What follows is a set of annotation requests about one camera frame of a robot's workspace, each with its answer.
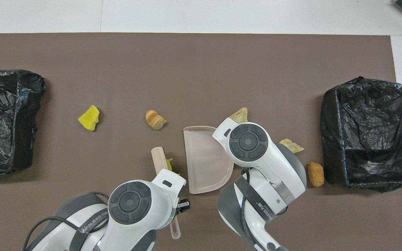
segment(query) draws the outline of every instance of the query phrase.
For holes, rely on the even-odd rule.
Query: black garbage bag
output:
[[[328,182],[402,187],[402,84],[359,77],[328,90],[320,130]]]
[[[36,73],[0,70],[0,175],[32,164],[35,115],[44,91]]]

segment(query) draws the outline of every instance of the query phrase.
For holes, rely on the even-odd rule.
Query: black cable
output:
[[[110,199],[110,197],[108,195],[106,195],[104,192],[92,192],[93,194],[99,194],[102,195],[103,197],[105,197],[107,200]]]
[[[91,230],[89,233],[93,233],[93,232],[97,232],[100,229],[104,228],[107,224],[108,224],[108,219],[109,217],[106,219],[106,221],[104,223],[102,223],[100,226],[94,228],[93,230]]]
[[[249,169],[243,167],[243,169],[241,169],[241,175],[243,175],[244,173],[246,173],[246,181],[249,183],[251,177],[249,175]],[[243,200],[241,201],[241,223],[243,224],[243,230],[244,233],[248,236],[248,238],[250,237],[251,240],[257,244],[257,246],[259,246],[262,250],[265,250],[265,247],[262,246],[262,244],[260,244],[257,239],[255,238],[255,236],[252,234],[251,230],[249,229],[246,220],[244,218],[244,202],[246,201],[246,197],[244,197],[243,194]]]
[[[43,222],[45,221],[50,221],[50,220],[57,220],[57,221],[61,221],[63,223],[65,223],[66,225],[68,225],[69,227],[72,227],[74,230],[77,230],[78,227],[74,224],[72,224],[70,221],[68,221],[65,218],[61,218],[61,217],[57,217],[57,216],[50,216],[47,218],[44,218],[42,220],[40,220],[39,222],[37,222],[37,224],[35,224],[29,231],[29,234],[27,234],[26,240],[24,241],[24,245],[23,245],[23,249],[22,251],[25,251],[27,249],[27,243],[29,243],[29,239],[30,236],[32,235],[32,233],[35,231],[35,229]]]
[[[110,197],[109,197],[107,194],[105,194],[104,192],[93,192],[93,194],[102,195],[102,196],[105,197],[108,201],[110,200]],[[106,219],[106,221],[105,221],[103,224],[101,224],[100,226],[98,226],[98,227],[94,228],[93,230],[91,230],[90,233],[97,232],[97,231],[99,231],[100,229],[104,228],[104,227],[108,224],[108,219],[110,219],[110,218],[108,217],[108,218]]]
[[[276,215],[282,215],[282,214],[286,213],[287,210],[288,210],[288,205],[286,205],[285,209],[282,212],[276,213]]]

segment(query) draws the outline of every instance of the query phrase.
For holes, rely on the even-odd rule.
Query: brown mat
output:
[[[0,250],[21,249],[29,229],[73,195],[152,180],[155,146],[187,178],[183,128],[216,127],[243,106],[274,140],[303,146],[303,164],[322,162],[325,91],[358,76],[395,81],[386,36],[0,34],[0,69],[47,83],[33,165],[0,177]],[[77,118],[93,104],[101,118],[89,132]],[[149,109],[169,121],[160,131],[145,123]],[[178,216],[181,238],[159,230],[155,250],[251,250],[221,220],[218,193],[186,189],[193,208]],[[309,185],[267,230],[291,251],[402,250],[402,189]]]

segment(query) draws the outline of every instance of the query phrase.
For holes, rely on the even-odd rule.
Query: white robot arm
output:
[[[23,251],[151,251],[156,230],[190,208],[188,199],[178,203],[185,184],[176,173],[161,170],[151,182],[121,184],[108,204],[95,193],[72,197]]]
[[[242,176],[221,189],[218,211],[225,223],[255,250],[287,250],[265,230],[306,188],[303,165],[284,145],[273,143],[258,124],[225,119],[213,137]]]

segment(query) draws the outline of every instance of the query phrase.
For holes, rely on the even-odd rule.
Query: black strap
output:
[[[246,173],[246,182],[249,183],[249,170],[247,168],[243,168],[241,169],[241,175],[243,175],[244,173]],[[247,223],[246,223],[246,219],[244,218],[244,203],[246,202],[246,197],[243,196],[243,199],[241,200],[241,224],[243,225],[243,230],[244,230],[244,234],[247,235],[247,238],[250,238],[252,240],[252,243],[257,244],[262,250],[264,250],[265,248],[256,240],[256,238],[254,237],[254,235],[251,233],[251,230],[249,229]]]
[[[104,208],[88,218],[88,220],[76,230],[74,237],[70,242],[69,251],[80,251],[91,230],[106,219],[108,219],[108,208]]]
[[[249,201],[255,211],[257,211],[257,213],[266,221],[266,223],[272,221],[276,217],[276,214],[263,200],[260,194],[255,191],[255,189],[246,181],[246,179],[243,178],[243,176],[240,176],[234,182],[246,200]]]

